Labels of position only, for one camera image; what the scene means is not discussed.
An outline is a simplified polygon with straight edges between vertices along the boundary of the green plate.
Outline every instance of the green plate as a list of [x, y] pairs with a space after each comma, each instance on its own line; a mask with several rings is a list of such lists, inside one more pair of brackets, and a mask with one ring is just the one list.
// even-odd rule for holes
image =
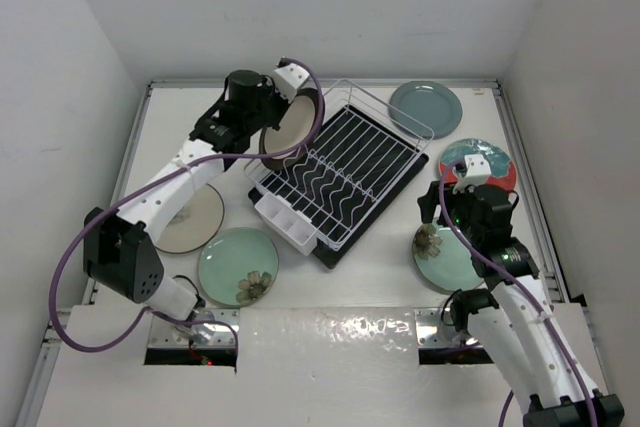
[[420, 273], [443, 290], [470, 290], [482, 283], [471, 265], [471, 254], [449, 227], [420, 226], [412, 252]]
[[204, 292], [219, 304], [244, 307], [260, 300], [278, 273], [278, 252], [257, 229], [230, 229], [209, 242], [198, 263]]
[[436, 82], [402, 84], [391, 96], [390, 117], [409, 133], [425, 139], [440, 139], [453, 132], [462, 120], [462, 104], [456, 94]]

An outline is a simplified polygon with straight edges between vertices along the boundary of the plate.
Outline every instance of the plate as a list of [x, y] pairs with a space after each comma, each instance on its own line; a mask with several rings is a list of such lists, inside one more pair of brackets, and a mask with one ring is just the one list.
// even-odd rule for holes
[[[500, 147], [481, 139], [462, 139], [450, 144], [440, 156], [440, 175], [447, 165], [460, 157], [470, 154], [482, 154], [491, 166], [491, 177], [488, 184], [497, 185], [505, 190], [513, 190], [516, 187], [518, 173], [516, 165], [509, 155]], [[458, 176], [452, 171], [446, 182], [456, 182]]]
[[278, 252], [267, 234], [238, 228], [218, 234], [200, 254], [198, 277], [211, 300], [244, 307], [260, 300], [278, 273]]
[[462, 120], [462, 104], [456, 94], [436, 82], [403, 84], [389, 103], [395, 107], [389, 109], [391, 118], [425, 139], [431, 139], [431, 131], [425, 125], [433, 130], [434, 139], [440, 139], [453, 132]]
[[[318, 110], [318, 91], [316, 89], [302, 89], [293, 99], [287, 113], [280, 121], [280, 130], [267, 127], [260, 133], [259, 149], [261, 154], [279, 152], [300, 143], [309, 134]], [[271, 170], [280, 170], [292, 165], [304, 155], [292, 152], [289, 155], [273, 159], [262, 159], [262, 163]]]
[[216, 189], [198, 190], [162, 231], [156, 248], [170, 254], [184, 254], [209, 242], [222, 225], [224, 202]]
[[420, 273], [443, 290], [470, 290], [483, 282], [473, 270], [471, 254], [449, 227], [421, 225], [411, 251]]

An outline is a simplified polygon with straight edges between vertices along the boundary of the white wire dish rack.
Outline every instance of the white wire dish rack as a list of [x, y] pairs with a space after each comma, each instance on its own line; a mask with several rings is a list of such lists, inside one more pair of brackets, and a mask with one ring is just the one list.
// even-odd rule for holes
[[[355, 242], [426, 164], [423, 152], [433, 138], [431, 128], [346, 79], [326, 92], [325, 104], [335, 114], [303, 157], [279, 171], [260, 160], [245, 167], [262, 196], [256, 210], [305, 255], [318, 241], [332, 251]], [[389, 109], [423, 136], [401, 127]]]

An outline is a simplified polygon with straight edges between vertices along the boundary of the white wall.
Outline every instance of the white wall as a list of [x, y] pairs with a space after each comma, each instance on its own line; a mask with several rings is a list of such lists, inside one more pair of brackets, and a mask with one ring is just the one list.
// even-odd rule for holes
[[[13, 425], [55, 264], [109, 201], [141, 94], [84, 0], [0, 0], [0, 426]], [[61, 305], [86, 279], [71, 265]]]
[[287, 54], [320, 74], [496, 76], [539, 0], [87, 0], [129, 71], [223, 77]]
[[507, 92], [571, 293], [640, 424], [640, 0], [544, 0]]

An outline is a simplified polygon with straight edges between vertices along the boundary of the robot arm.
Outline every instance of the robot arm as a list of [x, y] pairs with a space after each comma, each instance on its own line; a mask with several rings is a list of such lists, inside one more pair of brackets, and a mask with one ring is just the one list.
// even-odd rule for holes
[[[175, 214], [234, 159], [197, 160], [215, 153], [243, 153], [251, 136], [279, 123], [298, 90], [309, 79], [302, 67], [280, 65], [270, 76], [239, 70], [225, 80], [220, 98], [198, 119], [180, 151], [148, 184], [188, 169], [125, 204], [91, 231], [84, 242], [86, 274], [124, 295], [177, 320], [187, 320], [204, 301], [165, 274], [154, 243]], [[101, 212], [94, 209], [89, 222]]]
[[[458, 169], [460, 180], [445, 184], [444, 199], [453, 222], [471, 245], [485, 258], [516, 277], [542, 306], [533, 305], [522, 289], [481, 259], [472, 265], [485, 280], [488, 289], [456, 293], [451, 299], [451, 319], [457, 331], [467, 331], [484, 346], [503, 377], [512, 388], [523, 414], [524, 425], [530, 427], [588, 426], [587, 400], [566, 354], [575, 356], [562, 334], [548, 302], [539, 269], [527, 248], [511, 236], [512, 203], [501, 187], [487, 184], [491, 174], [482, 155], [465, 156]], [[428, 193], [418, 199], [422, 222], [434, 220], [439, 199], [439, 182], [433, 182]], [[446, 225], [440, 214], [440, 225]], [[567, 352], [563, 352], [546, 323], [559, 334]], [[595, 382], [577, 364], [586, 390], [593, 393], [599, 425], [619, 426], [624, 409], [613, 395], [603, 396]]]

